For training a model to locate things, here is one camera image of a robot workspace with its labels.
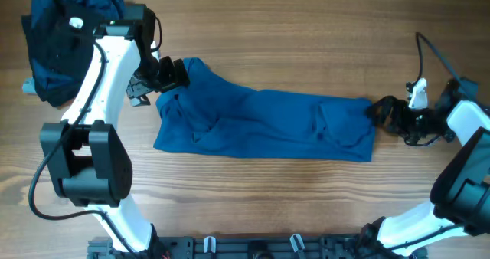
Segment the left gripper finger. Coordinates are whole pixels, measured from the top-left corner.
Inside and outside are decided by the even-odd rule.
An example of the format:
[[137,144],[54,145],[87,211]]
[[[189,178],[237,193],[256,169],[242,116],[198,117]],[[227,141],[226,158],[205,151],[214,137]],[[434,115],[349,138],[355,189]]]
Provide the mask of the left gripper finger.
[[190,79],[184,61],[177,59],[173,64],[175,68],[175,86],[187,87],[190,84]]
[[175,66],[169,56],[162,57],[159,64],[158,91],[165,93],[176,88]]

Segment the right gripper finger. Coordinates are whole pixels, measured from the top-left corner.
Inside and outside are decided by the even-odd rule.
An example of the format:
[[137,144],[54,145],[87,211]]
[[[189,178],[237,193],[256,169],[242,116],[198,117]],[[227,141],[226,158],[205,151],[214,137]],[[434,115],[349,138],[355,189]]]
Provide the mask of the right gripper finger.
[[385,123],[390,119],[396,119],[392,112],[398,113],[398,99],[394,96],[385,96],[366,109],[366,115],[376,127],[385,128]]
[[404,119],[390,119],[385,123],[385,130],[392,134],[406,135],[407,125]]

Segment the blue t-shirt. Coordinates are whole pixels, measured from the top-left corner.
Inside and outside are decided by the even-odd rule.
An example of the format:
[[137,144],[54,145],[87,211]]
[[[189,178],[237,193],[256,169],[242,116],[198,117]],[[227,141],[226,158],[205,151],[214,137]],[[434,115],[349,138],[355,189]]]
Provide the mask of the blue t-shirt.
[[153,144],[164,152],[236,158],[370,162],[375,128],[365,98],[254,90],[186,58],[190,84],[162,94]]

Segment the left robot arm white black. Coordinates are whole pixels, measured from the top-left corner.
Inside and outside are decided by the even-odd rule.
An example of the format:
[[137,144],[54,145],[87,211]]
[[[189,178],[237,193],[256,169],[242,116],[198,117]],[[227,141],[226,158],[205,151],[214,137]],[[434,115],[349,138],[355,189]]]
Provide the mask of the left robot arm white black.
[[[121,258],[167,258],[154,225],[130,194],[132,162],[117,133],[125,97],[141,100],[189,83],[182,60],[160,58],[154,42],[157,18],[104,21],[87,38],[92,51],[81,88],[58,123],[45,123],[44,159],[31,181],[28,204],[39,218],[64,221],[94,216]],[[39,177],[48,169],[54,191],[77,211],[47,215],[34,200]]]

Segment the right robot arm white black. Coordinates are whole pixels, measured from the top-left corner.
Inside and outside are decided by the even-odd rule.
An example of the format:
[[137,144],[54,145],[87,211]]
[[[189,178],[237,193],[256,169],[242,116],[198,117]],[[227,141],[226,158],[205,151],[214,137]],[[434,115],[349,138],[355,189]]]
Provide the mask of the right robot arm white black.
[[421,147],[431,135],[462,148],[440,173],[428,201],[396,217],[380,218],[358,239],[359,258],[415,257],[417,250],[451,237],[489,232],[489,109],[476,97],[480,86],[467,78],[451,79],[434,108],[422,82],[408,83],[409,100],[386,96],[367,109],[375,126]]

